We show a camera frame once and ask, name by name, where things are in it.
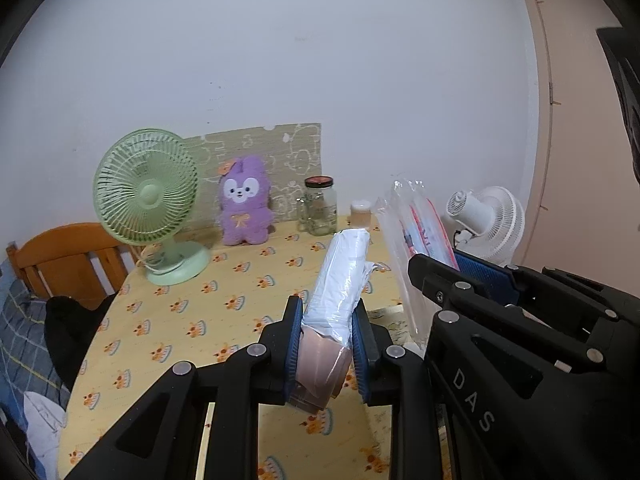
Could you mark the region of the white plastic bags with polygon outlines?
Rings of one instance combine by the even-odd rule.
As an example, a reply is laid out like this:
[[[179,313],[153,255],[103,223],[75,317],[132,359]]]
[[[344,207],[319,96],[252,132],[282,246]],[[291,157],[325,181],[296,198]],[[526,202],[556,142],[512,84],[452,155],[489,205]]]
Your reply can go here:
[[[288,403],[315,415],[340,394],[352,360],[352,314],[375,264],[370,233],[333,235],[300,326],[295,386]]]

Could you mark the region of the black clothing on bed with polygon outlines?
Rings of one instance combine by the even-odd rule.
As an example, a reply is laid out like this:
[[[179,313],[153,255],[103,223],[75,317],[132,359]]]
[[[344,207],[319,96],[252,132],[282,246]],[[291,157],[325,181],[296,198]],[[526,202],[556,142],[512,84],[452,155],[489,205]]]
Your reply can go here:
[[[44,341],[56,374],[70,391],[93,337],[115,297],[106,296],[94,310],[88,310],[66,296],[55,296],[46,302]]]

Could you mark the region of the glass jar with lid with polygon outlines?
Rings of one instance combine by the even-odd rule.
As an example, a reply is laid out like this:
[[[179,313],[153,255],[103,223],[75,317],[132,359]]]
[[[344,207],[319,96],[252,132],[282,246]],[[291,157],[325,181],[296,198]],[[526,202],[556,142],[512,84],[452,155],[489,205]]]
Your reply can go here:
[[[337,231],[337,198],[334,180],[328,176],[308,177],[303,193],[296,200],[298,228],[313,236]]]

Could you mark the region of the blue plaid pillow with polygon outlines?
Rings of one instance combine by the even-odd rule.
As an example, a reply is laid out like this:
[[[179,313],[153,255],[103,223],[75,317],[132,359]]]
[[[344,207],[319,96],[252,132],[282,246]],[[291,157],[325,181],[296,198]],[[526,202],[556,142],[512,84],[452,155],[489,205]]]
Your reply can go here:
[[[28,291],[9,261],[2,261],[1,420],[13,422],[25,437],[26,391],[40,393],[65,411],[70,400],[44,341],[45,315],[46,303]]]

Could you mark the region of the clear zip bag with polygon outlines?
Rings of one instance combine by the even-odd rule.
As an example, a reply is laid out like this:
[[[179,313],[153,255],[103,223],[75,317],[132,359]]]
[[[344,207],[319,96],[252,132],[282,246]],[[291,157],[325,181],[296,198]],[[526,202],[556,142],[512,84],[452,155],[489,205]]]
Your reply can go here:
[[[411,283],[409,260],[424,255],[459,270],[454,250],[422,181],[395,180],[376,201],[373,213],[390,255],[388,265],[396,278],[411,339],[425,348],[439,307],[422,295],[422,285]]]

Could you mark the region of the white standing fan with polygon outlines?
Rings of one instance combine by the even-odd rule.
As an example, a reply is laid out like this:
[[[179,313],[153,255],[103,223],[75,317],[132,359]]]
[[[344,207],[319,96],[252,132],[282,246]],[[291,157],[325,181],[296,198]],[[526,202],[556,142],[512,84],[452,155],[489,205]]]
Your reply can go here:
[[[523,206],[503,186],[457,191],[448,200],[446,214],[459,227],[454,247],[497,266],[511,262],[525,231]]]

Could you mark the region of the green desk fan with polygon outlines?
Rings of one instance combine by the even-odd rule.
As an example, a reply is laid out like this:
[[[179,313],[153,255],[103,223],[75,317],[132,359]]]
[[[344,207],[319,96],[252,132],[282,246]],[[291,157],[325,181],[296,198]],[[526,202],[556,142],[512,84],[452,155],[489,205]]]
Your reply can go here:
[[[177,285],[205,270],[208,249],[176,239],[198,198],[198,167],[178,134],[144,128],[123,136],[96,168],[92,196],[105,231],[137,249],[151,283]]]

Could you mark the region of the white clothing on bed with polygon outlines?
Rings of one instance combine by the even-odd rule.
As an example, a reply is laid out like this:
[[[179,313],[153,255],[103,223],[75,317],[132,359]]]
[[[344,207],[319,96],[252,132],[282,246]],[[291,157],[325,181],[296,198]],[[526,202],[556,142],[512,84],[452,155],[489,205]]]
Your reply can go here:
[[[43,470],[43,478],[57,479],[58,447],[66,426],[66,411],[40,393],[26,391],[24,415],[27,442],[37,465]]]

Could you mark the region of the beige patterned board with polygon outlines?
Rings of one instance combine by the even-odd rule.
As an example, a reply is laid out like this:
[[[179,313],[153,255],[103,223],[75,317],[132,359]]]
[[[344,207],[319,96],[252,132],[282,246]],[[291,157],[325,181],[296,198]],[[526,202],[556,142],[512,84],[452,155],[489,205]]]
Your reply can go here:
[[[318,122],[244,128],[192,136],[184,140],[198,166],[198,198],[186,227],[218,223],[219,168],[232,159],[259,156],[271,182],[270,208],[277,222],[297,218],[296,198],[306,178],[322,173],[321,125]]]

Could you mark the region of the yellow cartoon tablecloth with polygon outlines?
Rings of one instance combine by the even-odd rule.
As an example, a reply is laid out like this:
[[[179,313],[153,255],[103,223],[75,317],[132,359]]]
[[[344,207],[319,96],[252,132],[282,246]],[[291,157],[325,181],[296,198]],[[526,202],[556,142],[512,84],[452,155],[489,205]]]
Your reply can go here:
[[[293,222],[262,245],[212,250],[208,267],[160,287],[141,269],[126,279],[81,363],[58,451],[66,476],[137,398],[175,362],[224,362],[279,321],[289,296],[308,299],[329,247]],[[390,472],[390,410],[368,408],[348,375],[328,407],[259,411],[263,479],[384,479]]]

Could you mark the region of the cotton swab container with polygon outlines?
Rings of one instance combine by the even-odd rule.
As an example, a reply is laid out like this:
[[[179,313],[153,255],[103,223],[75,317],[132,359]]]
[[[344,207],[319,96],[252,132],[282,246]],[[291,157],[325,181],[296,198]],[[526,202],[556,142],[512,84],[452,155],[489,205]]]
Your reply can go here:
[[[353,200],[350,203],[349,225],[353,229],[371,229],[372,204],[368,200]]]

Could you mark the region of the wooden bed headboard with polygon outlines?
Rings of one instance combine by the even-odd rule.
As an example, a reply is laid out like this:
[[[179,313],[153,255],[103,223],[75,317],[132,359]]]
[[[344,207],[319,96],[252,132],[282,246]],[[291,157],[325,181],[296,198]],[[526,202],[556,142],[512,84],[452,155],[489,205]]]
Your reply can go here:
[[[98,260],[108,284],[118,292],[128,275],[124,255],[138,258],[136,248],[116,240],[98,222],[58,226],[23,246],[12,242],[6,255],[16,276],[36,297],[70,297],[90,311],[108,295],[92,260]]]

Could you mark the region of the cartoon fabric storage box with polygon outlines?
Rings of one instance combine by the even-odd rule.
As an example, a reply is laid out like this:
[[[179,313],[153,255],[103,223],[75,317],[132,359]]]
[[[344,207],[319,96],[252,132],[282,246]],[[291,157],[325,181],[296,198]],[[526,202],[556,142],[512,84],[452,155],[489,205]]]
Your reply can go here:
[[[393,344],[411,348],[412,350],[424,349],[411,336],[407,315],[401,304],[368,311],[368,317],[372,324],[383,326],[390,333]]]

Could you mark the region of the purple plush bunny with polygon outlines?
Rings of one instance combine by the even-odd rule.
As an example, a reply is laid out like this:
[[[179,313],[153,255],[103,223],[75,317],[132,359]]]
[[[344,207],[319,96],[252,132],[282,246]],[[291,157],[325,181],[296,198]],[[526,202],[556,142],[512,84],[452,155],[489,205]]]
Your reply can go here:
[[[229,160],[219,173],[222,242],[227,246],[264,244],[274,219],[264,162],[257,155],[248,155]]]

